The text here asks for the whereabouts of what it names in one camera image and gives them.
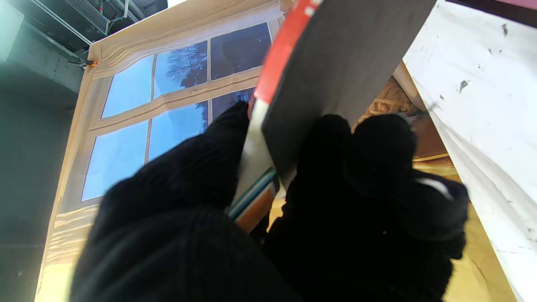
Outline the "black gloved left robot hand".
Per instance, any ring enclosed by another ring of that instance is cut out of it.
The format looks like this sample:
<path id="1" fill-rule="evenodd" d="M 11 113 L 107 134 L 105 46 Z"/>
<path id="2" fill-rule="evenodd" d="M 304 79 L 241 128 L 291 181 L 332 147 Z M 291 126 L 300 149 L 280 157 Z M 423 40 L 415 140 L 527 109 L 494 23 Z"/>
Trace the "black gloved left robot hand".
<path id="1" fill-rule="evenodd" d="M 318 119 L 263 243 L 226 214 L 249 117 L 237 102 L 104 196 L 71 302 L 441 302 L 466 244 L 464 184 L 414 169 L 400 115 Z"/>

